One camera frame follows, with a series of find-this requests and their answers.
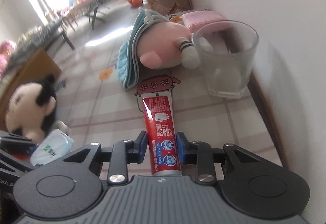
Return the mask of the checked plastic tablecloth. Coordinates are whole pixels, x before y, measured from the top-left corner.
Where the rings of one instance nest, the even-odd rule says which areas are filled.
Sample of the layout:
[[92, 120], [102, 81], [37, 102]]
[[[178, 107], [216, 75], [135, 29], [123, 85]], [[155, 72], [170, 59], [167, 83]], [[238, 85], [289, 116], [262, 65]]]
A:
[[213, 98], [204, 77], [183, 66], [150, 70], [135, 51], [139, 38], [158, 26], [155, 49], [180, 24], [151, 10], [136, 18], [130, 38], [103, 49], [100, 73], [72, 77], [68, 65], [56, 86], [57, 116], [67, 113], [79, 129], [94, 132], [103, 146], [148, 135], [136, 163], [141, 173], [159, 177], [189, 175], [218, 178], [240, 166], [242, 174], [268, 176], [282, 165], [268, 130], [249, 93], [239, 101]]

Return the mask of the white wet wipe pack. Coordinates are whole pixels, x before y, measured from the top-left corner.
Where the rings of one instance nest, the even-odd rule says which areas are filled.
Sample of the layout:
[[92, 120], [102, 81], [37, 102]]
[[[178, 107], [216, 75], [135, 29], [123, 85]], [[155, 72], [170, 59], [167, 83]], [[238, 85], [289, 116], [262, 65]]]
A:
[[67, 155], [74, 140], [59, 129], [54, 129], [36, 148], [30, 157], [33, 166], [42, 166]]

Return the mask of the pink sponge cloth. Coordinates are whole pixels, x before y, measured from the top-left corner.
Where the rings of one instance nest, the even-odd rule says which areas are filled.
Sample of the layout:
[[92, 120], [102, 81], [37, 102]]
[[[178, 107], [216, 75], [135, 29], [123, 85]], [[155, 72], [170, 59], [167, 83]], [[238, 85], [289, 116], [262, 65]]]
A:
[[225, 20], [225, 17], [214, 11], [202, 10], [185, 13], [181, 16], [181, 19], [185, 27], [187, 27], [191, 33], [194, 33], [196, 30], [209, 23]]

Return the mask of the red toothpaste tube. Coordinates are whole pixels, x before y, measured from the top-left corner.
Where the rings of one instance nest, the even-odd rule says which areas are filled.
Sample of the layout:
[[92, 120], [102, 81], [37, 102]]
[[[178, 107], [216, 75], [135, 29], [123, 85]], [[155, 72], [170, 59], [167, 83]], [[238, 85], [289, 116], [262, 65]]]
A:
[[152, 175], [180, 176], [171, 93], [146, 93], [141, 99]]

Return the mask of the pink plush toy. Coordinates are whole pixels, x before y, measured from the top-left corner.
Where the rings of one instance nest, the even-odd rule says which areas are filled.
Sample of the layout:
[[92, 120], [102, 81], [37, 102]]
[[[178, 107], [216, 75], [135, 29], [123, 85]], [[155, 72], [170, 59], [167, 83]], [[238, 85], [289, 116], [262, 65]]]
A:
[[200, 59], [191, 36], [191, 31], [179, 23], [151, 25], [137, 39], [137, 58], [149, 69], [173, 68], [180, 64], [187, 69], [195, 69], [199, 67]]

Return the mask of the black-haired plush doll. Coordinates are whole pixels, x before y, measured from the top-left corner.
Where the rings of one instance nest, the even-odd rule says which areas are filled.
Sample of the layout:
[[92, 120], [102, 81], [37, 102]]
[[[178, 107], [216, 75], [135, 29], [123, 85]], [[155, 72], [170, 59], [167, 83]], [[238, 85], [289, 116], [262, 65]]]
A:
[[39, 144], [56, 121], [56, 92], [53, 74], [20, 85], [12, 94], [5, 116], [7, 130]]

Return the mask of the cardboard box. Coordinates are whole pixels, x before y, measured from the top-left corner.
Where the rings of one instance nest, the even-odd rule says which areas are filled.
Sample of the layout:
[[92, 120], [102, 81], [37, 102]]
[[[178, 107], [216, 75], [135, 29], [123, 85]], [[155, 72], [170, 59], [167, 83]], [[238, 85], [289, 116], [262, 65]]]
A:
[[9, 99], [21, 84], [35, 81], [53, 74], [56, 79], [61, 74], [59, 66], [50, 58], [46, 51], [40, 49], [26, 62], [13, 68], [1, 79], [1, 130], [6, 130], [5, 115]]

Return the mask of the blue folded towel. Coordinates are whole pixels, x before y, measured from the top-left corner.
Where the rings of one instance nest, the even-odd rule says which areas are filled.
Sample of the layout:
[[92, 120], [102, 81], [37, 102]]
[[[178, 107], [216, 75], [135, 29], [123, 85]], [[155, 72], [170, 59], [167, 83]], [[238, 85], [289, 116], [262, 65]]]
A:
[[117, 74], [123, 90], [127, 91], [139, 81], [139, 59], [137, 44], [142, 34], [151, 26], [169, 20], [151, 9], [141, 9], [131, 31], [129, 39], [119, 48], [117, 58]]

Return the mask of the clear drinking glass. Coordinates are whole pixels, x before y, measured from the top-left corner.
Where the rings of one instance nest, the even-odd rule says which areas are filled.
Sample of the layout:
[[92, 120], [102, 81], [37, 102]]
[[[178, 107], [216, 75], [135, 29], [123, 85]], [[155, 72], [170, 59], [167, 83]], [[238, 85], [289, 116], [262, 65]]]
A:
[[194, 32], [192, 43], [212, 96], [241, 98], [253, 69], [259, 34], [234, 20], [209, 23]]

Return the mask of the background folding table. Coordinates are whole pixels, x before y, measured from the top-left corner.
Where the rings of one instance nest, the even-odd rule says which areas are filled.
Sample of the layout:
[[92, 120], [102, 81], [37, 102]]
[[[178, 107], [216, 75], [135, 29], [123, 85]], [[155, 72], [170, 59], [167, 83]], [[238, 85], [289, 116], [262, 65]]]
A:
[[62, 23], [64, 26], [70, 26], [74, 32], [73, 23], [78, 26], [77, 18], [82, 15], [88, 18], [91, 28], [95, 28], [96, 20], [105, 23], [102, 17], [97, 17], [97, 13], [105, 14], [99, 11], [104, 0], [76, 0], [75, 3], [62, 15]]

